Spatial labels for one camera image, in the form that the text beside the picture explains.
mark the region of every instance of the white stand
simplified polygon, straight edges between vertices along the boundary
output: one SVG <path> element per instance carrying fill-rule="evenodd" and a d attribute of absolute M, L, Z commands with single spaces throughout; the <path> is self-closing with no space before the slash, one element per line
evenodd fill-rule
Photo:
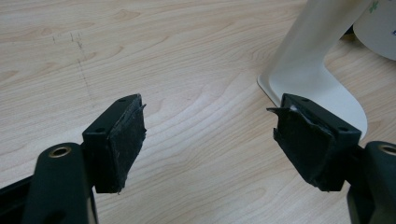
<path fill-rule="evenodd" d="M 283 93 L 308 98 L 367 132 L 359 102 L 324 66 L 324 56 L 362 14 L 371 0 L 308 0 L 259 85 L 276 106 Z"/>

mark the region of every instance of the wood grain surface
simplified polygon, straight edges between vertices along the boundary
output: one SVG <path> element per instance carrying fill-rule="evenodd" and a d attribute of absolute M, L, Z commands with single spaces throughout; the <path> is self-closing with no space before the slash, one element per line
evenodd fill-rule
<path fill-rule="evenodd" d="M 141 93 L 148 129 L 101 223 L 349 223 L 346 194 L 306 184 L 272 139 L 261 74 L 303 0 L 0 2 L 0 188 Z M 396 140 L 396 63 L 340 40 L 329 70 L 366 111 L 361 145 Z"/>

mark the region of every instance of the scratch mark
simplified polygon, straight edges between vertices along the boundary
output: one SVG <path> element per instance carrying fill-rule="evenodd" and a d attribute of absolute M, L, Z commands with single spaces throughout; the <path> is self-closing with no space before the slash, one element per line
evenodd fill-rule
<path fill-rule="evenodd" d="M 77 62 L 78 62 L 78 70 L 79 70 L 80 76 L 84 80 L 85 90 L 87 90 L 88 96 L 90 97 L 90 100 L 92 100 L 90 85 L 88 84 L 87 78 L 85 78 L 85 73 L 84 73 L 84 69 L 82 68 L 81 61 L 79 59 L 77 59 Z"/>
<path fill-rule="evenodd" d="M 78 44 L 79 49 L 82 50 L 82 43 L 78 41 L 77 44 Z"/>

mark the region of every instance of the light wood surface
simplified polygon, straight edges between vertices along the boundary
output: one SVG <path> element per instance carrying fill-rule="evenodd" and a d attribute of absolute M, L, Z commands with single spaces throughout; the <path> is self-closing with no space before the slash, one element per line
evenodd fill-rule
<path fill-rule="evenodd" d="M 44 149 L 141 93 L 148 129 L 101 223 L 349 223 L 346 193 L 306 184 L 272 139 L 256 83 L 303 0 L 0 2 L 0 188 Z M 329 70 L 361 102 L 361 145 L 396 140 L 396 63 L 340 40 Z"/>

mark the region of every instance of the hole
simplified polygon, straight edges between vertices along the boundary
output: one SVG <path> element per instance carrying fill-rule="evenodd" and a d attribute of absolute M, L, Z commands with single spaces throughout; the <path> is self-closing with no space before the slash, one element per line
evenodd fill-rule
<path fill-rule="evenodd" d="M 95 131 L 97 132 L 97 133 L 104 133 L 105 132 L 105 128 L 98 128 L 98 129 L 96 129 Z"/>
<path fill-rule="evenodd" d="M 60 158 L 62 156 L 69 154 L 71 150 L 72 148 L 70 147 L 57 147 L 49 153 L 49 156 L 51 158 Z"/>
<path fill-rule="evenodd" d="M 64 221 L 66 213 L 64 211 L 54 211 L 49 213 L 44 219 L 44 224 L 58 224 Z"/>
<path fill-rule="evenodd" d="M 346 127 L 338 127 L 338 130 L 343 131 L 343 132 L 349 131 L 349 129 Z"/>
<path fill-rule="evenodd" d="M 379 146 L 379 149 L 390 155 L 396 156 L 396 147 L 381 145 Z"/>

